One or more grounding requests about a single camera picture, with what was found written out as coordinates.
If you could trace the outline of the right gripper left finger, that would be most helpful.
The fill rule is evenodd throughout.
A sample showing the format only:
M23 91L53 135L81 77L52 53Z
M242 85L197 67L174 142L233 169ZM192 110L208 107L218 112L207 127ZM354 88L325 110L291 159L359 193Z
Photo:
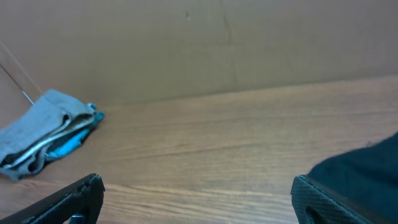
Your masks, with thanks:
M102 178L98 174L90 174L3 218L1 224L96 224L104 192Z

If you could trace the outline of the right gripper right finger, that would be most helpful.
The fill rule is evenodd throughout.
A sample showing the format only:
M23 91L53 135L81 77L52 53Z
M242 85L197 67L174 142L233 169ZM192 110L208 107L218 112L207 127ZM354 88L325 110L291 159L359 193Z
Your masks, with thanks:
M338 195L306 175L294 178L290 194L300 224L390 224L391 222Z

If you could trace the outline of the black t-shirt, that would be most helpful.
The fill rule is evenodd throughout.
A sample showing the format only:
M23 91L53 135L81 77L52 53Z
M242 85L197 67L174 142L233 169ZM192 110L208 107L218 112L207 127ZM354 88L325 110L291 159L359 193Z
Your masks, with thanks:
M308 176L380 216L397 221L397 135L331 157Z

